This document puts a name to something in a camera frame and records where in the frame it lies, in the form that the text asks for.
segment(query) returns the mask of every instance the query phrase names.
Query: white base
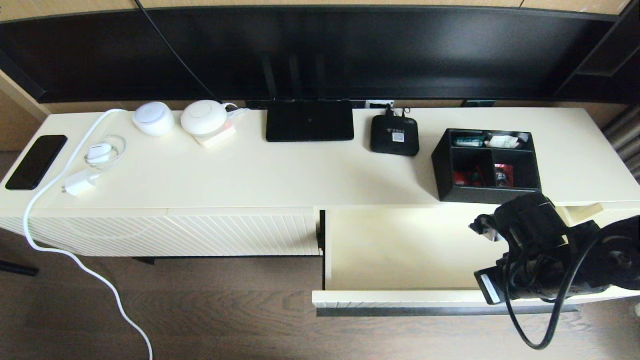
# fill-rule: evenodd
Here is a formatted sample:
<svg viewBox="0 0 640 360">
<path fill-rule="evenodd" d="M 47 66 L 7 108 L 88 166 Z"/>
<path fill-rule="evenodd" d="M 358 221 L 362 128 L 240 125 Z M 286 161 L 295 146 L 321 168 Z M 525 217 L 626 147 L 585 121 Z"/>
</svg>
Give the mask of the white base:
<svg viewBox="0 0 640 360">
<path fill-rule="evenodd" d="M 236 127 L 231 123 L 231 121 L 227 121 L 225 125 L 215 133 L 205 135 L 205 136 L 196 136 L 193 138 L 202 145 L 202 147 L 212 147 L 214 145 L 218 145 L 219 143 L 225 141 L 236 133 Z"/>
</svg>

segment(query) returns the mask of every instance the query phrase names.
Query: cabinet leg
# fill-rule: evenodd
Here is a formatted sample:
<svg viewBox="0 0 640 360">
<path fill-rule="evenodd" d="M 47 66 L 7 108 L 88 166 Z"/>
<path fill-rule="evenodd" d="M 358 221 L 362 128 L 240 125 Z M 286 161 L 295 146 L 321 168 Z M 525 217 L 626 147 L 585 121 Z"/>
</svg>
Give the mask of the cabinet leg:
<svg viewBox="0 0 640 360">
<path fill-rule="evenodd" d="M 30 268 L 28 266 L 18 265 L 14 263 L 8 263 L 0 260 L 0 271 L 10 272 L 18 275 L 36 276 L 38 275 L 38 269 Z"/>
<path fill-rule="evenodd" d="M 145 263 L 147 265 L 155 265 L 156 258 L 132 258 L 133 260 L 138 260 L 141 263 Z"/>
</svg>

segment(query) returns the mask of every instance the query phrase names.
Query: phone screen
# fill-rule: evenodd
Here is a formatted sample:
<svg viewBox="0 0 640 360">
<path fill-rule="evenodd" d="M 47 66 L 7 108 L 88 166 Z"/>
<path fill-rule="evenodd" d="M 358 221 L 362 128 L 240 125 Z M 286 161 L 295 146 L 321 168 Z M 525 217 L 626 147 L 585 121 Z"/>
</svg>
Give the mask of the phone screen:
<svg viewBox="0 0 640 360">
<path fill-rule="evenodd" d="M 67 142 L 64 135 L 41 136 L 7 181 L 7 190 L 34 190 Z"/>
</svg>

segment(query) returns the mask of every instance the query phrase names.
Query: cabinet top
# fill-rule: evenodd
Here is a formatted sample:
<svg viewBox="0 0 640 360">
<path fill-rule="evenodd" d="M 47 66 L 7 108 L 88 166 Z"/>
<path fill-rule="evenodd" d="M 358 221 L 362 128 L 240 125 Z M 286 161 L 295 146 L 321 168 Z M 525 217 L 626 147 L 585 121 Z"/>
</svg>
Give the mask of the cabinet top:
<svg viewBox="0 0 640 360">
<path fill-rule="evenodd" d="M 127 140 L 127 153 L 78 197 L 53 186 L 36 209 L 170 209 L 317 206 L 433 206 L 441 204 L 431 153 L 445 130 L 530 132 L 536 144 L 542 190 L 557 205 L 640 201 L 640 186 L 582 109 L 414 109 L 420 152 L 414 158 L 369 150 L 371 119 L 381 110 L 354 110 L 355 139 L 348 142 L 267 143 L 266 111 L 235 120 L 237 134 L 210 149 L 178 125 L 160 138 L 140 132 L 132 112 L 114 113 L 85 149 L 106 135 Z M 33 192 L 5 184 L 33 142 L 66 135 L 68 143 L 39 188 L 56 176 L 100 113 L 51 115 L 1 183 L 0 209 L 23 209 Z M 87 166 L 78 156 L 69 174 Z"/>
</svg>

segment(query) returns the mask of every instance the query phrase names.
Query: black organizer box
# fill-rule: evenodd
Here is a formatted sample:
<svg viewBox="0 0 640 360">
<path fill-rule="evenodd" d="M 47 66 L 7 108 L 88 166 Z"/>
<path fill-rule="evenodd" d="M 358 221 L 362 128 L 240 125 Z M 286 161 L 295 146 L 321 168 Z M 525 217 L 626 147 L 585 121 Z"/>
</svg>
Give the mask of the black organizer box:
<svg viewBox="0 0 640 360">
<path fill-rule="evenodd" d="M 530 133 L 527 133 L 529 141 L 519 149 L 453 145 L 457 137 L 484 136 L 489 133 L 510 135 L 514 132 L 447 129 L 431 155 L 440 201 L 504 204 L 518 196 L 542 191 L 536 150 Z M 495 164 L 513 165 L 514 187 L 496 186 Z M 472 170 L 476 165 L 480 166 L 486 186 L 456 185 L 453 172 Z"/>
</svg>

